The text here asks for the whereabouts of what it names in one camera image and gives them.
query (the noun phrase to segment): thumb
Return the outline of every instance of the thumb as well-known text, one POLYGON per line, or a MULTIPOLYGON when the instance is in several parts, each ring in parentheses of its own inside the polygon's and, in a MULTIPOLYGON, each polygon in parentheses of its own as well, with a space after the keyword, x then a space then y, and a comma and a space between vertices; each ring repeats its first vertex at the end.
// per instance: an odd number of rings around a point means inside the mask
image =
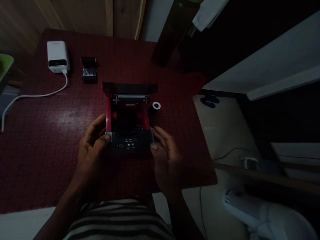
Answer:
POLYGON ((159 143, 151 143, 151 152, 154 158, 155 170, 164 170, 167 166, 167 152, 159 143))
POLYGON ((102 150, 108 145, 110 139, 111 136, 109 134, 103 135, 98 138, 93 145, 93 151, 97 152, 97 154, 100 154, 102 150))

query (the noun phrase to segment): white charging cable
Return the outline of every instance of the white charging cable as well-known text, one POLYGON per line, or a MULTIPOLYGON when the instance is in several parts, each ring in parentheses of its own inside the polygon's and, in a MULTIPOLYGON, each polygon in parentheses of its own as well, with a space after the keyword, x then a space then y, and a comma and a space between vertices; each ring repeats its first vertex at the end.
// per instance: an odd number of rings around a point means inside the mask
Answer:
POLYGON ((59 89, 58 91, 55 91, 55 92, 52 92, 52 93, 48 93, 48 94, 44 94, 44 95, 20 95, 20 96, 17 96, 16 98, 14 98, 11 101, 11 103, 9 103, 9 105, 6 107, 6 109, 3 111, 2 123, 1 123, 1 132, 3 133, 3 131, 4 131, 4 118, 6 116, 6 112, 16 100, 18 100, 19 98, 25 98, 25 97, 48 97, 48 96, 52 96, 52 95, 54 95, 54 94, 56 94, 58 92, 61 92, 63 89, 65 89, 67 87, 67 84, 68 84, 68 77, 67 77, 67 73, 68 72, 67 72, 66 69, 63 69, 62 73, 66 77, 66 84, 61 89, 59 89))

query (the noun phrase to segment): white power bank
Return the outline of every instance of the white power bank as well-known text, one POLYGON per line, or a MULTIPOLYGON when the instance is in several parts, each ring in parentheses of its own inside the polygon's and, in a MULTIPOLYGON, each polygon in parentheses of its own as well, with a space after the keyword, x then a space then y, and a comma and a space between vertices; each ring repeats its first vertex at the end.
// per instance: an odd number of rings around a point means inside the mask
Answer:
POLYGON ((70 62, 67 45, 64 41, 47 42, 48 67, 54 73, 60 73, 66 69, 70 71, 70 62))

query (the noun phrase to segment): black cable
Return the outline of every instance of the black cable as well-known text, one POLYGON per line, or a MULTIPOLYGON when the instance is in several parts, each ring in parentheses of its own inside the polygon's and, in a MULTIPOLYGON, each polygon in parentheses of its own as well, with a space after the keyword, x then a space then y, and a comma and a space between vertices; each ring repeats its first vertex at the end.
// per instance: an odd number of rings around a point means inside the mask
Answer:
POLYGON ((202 189, 202 187, 200 187, 200 189, 199 189, 200 210, 201 210, 201 221, 202 221, 202 225, 203 225, 203 228, 204 228, 204 233, 205 233, 205 235, 206 235, 206 236, 205 236, 205 237, 206 237, 206 240, 208 240, 207 231, 206 231, 206 226, 204 225, 204 221, 203 221, 203 214, 202 214, 201 189, 202 189))
POLYGON ((223 157, 213 159, 212 161, 216 161, 216 160, 223 159, 223 158, 225 158, 226 156, 228 156, 229 153, 231 153, 233 150, 236 150, 236 149, 246 150, 246 151, 250 151, 250 152, 257 152, 257 151, 250 150, 250 149, 245 149, 245 148, 233 148, 233 149, 231 149, 226 155, 224 155, 223 157))
MULTIPOLYGON (((246 150, 246 151, 250 151, 250 152, 258 152, 258 151, 250 150, 250 149, 246 149, 246 148, 233 148, 233 149, 231 149, 226 155, 224 155, 223 157, 213 159, 212 161, 216 161, 216 160, 223 159, 223 158, 225 158, 226 156, 228 156, 232 151, 234 151, 234 150, 236 150, 236 149, 246 150)), ((316 160, 320 160, 320 158, 295 157, 295 156, 287 156, 287 155, 278 155, 278 156, 279 156, 279 157, 293 157, 293 158, 306 158, 306 159, 316 159, 316 160)))

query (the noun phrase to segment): dark bottle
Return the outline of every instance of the dark bottle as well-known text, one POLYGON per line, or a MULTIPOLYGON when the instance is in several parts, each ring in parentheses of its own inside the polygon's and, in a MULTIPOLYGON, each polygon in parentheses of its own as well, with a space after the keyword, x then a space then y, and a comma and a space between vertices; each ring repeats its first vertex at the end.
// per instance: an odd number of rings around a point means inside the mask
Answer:
POLYGON ((167 65, 172 52, 189 30, 201 2, 203 0, 174 0, 153 51, 152 62, 155 65, 160 67, 167 65))

